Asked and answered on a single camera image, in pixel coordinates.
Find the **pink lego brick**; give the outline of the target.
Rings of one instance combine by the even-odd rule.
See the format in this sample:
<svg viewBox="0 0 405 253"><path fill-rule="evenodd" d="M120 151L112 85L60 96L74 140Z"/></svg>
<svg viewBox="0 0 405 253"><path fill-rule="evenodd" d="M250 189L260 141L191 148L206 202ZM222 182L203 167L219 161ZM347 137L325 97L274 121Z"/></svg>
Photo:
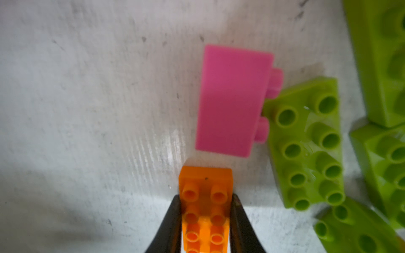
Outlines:
<svg viewBox="0 0 405 253"><path fill-rule="evenodd" d="M269 52L207 45L204 50L196 149L246 158L264 143L265 99L281 92L284 74Z"/></svg>

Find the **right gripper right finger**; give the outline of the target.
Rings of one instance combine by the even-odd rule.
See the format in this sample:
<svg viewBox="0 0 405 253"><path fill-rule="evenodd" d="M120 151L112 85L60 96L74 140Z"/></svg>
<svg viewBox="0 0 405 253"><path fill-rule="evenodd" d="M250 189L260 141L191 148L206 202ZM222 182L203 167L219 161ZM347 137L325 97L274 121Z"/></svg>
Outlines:
<svg viewBox="0 0 405 253"><path fill-rule="evenodd" d="M231 202L230 244L232 253L266 253L237 194Z"/></svg>

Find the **green lego brick centre left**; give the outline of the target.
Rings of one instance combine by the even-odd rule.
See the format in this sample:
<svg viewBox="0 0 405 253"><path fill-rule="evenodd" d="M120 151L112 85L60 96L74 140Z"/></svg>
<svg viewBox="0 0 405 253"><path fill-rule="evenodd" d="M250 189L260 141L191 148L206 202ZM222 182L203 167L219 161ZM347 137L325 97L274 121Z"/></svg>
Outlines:
<svg viewBox="0 0 405 253"><path fill-rule="evenodd" d="M271 165L285 208L345 201L337 79L317 77L267 99Z"/></svg>

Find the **green lego brick centre top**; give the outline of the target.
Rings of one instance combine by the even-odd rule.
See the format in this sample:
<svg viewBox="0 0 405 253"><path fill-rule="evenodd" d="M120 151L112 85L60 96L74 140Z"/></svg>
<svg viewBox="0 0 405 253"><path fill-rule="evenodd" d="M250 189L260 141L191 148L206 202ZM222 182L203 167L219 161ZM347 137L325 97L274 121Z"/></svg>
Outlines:
<svg viewBox="0 0 405 253"><path fill-rule="evenodd" d="M368 118L387 128L405 121L405 2L344 1Z"/></svg>

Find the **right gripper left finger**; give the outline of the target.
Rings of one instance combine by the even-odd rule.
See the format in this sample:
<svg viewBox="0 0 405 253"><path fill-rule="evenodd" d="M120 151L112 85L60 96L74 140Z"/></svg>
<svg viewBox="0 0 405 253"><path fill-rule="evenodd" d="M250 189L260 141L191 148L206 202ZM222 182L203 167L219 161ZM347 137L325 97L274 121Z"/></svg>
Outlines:
<svg viewBox="0 0 405 253"><path fill-rule="evenodd" d="M181 230L181 201L179 195L175 195L145 253L180 253Z"/></svg>

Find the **small green lego brick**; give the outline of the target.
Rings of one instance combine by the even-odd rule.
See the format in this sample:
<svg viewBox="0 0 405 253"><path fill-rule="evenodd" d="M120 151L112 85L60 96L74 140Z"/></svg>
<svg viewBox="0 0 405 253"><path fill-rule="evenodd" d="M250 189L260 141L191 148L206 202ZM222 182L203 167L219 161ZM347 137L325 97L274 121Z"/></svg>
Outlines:
<svg viewBox="0 0 405 253"><path fill-rule="evenodd" d="M322 211L313 226L328 253L403 253L405 241L378 214L351 198Z"/></svg>

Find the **orange lego brick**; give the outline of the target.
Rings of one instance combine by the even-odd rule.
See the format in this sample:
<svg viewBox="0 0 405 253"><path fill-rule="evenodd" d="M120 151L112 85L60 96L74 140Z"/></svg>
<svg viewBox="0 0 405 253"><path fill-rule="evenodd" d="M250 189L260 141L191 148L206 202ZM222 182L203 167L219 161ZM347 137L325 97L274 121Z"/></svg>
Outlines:
<svg viewBox="0 0 405 253"><path fill-rule="evenodd" d="M227 252L233 182L229 168L182 167L179 197L185 252Z"/></svg>

